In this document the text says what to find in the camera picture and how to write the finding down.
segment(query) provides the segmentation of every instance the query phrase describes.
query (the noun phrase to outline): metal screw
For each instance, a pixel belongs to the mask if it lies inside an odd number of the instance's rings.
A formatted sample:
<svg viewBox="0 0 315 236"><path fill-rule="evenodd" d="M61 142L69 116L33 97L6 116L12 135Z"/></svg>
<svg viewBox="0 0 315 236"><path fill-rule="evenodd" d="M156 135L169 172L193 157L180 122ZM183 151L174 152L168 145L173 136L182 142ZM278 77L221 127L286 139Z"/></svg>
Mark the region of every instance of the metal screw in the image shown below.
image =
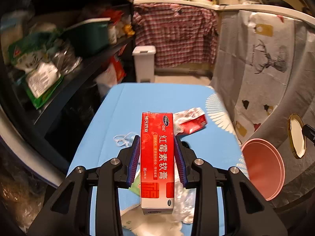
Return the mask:
<svg viewBox="0 0 315 236"><path fill-rule="evenodd" d="M78 167L75 168L74 171L75 171L76 173L82 173L82 172L84 171L84 167L78 166Z"/></svg>
<svg viewBox="0 0 315 236"><path fill-rule="evenodd" d="M119 162L120 162L120 160L118 158L111 159L111 164L113 164L113 165L117 165Z"/></svg>
<svg viewBox="0 0 315 236"><path fill-rule="evenodd" d="M230 168L230 170L231 170L231 172L232 172L233 174L239 173L239 169L238 169L237 167L232 167L232 168Z"/></svg>
<svg viewBox="0 0 315 236"><path fill-rule="evenodd" d="M202 159L195 159L194 163L197 165L202 165L204 163L204 161Z"/></svg>

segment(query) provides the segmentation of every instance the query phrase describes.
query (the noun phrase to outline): blue table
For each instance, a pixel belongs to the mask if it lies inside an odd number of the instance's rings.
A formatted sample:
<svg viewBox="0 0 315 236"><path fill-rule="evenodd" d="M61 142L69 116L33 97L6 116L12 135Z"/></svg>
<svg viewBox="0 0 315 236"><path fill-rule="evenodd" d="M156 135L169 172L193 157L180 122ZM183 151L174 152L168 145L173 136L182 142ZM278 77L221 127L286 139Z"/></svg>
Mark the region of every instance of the blue table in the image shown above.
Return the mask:
<svg viewBox="0 0 315 236"><path fill-rule="evenodd" d="M117 157L121 147L113 137L129 132L140 134L142 112L180 112L201 107L207 114L206 127L186 141L202 158L214 167L228 169L244 167L241 151L232 124L218 96L211 87L198 85L129 83L113 87L87 129L70 165L68 174L79 165L87 169L101 166ZM90 234L95 235L96 187L92 193ZM219 193L220 235L224 234L224 213ZM119 189L120 209L140 203L140 198L127 189ZM182 232L190 235L192 225L183 225Z"/></svg>

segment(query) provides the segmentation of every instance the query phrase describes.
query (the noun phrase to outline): trash bin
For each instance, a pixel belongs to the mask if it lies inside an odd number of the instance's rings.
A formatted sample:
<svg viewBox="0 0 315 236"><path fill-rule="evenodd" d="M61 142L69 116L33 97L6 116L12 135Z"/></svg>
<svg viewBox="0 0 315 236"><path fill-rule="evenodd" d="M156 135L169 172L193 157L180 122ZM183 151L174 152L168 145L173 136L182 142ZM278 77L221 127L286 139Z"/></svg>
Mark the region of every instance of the trash bin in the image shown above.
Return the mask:
<svg viewBox="0 0 315 236"><path fill-rule="evenodd" d="M137 46L133 50L137 82L154 82L155 46Z"/></svg>

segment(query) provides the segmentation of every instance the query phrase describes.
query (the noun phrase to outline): red triangle logo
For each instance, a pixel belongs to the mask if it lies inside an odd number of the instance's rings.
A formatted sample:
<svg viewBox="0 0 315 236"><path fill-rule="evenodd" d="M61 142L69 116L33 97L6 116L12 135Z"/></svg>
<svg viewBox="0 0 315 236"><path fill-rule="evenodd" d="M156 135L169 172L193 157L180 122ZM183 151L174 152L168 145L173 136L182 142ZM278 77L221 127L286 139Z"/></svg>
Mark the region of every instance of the red triangle logo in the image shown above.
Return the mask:
<svg viewBox="0 0 315 236"><path fill-rule="evenodd" d="M21 54L21 50L19 49L18 46L15 46L14 48L14 53L13 53L13 57L17 57L18 55Z"/></svg>

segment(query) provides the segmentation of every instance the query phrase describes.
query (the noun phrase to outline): red and white packet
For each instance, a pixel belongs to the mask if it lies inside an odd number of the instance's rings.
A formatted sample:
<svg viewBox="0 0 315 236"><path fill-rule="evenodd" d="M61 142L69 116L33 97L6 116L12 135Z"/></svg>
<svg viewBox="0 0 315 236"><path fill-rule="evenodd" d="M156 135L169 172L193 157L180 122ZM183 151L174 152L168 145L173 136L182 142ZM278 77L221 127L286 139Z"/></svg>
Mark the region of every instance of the red and white packet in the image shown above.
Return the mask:
<svg viewBox="0 0 315 236"><path fill-rule="evenodd" d="M205 113L200 107L174 113L173 122L174 135L189 135L207 124Z"/></svg>

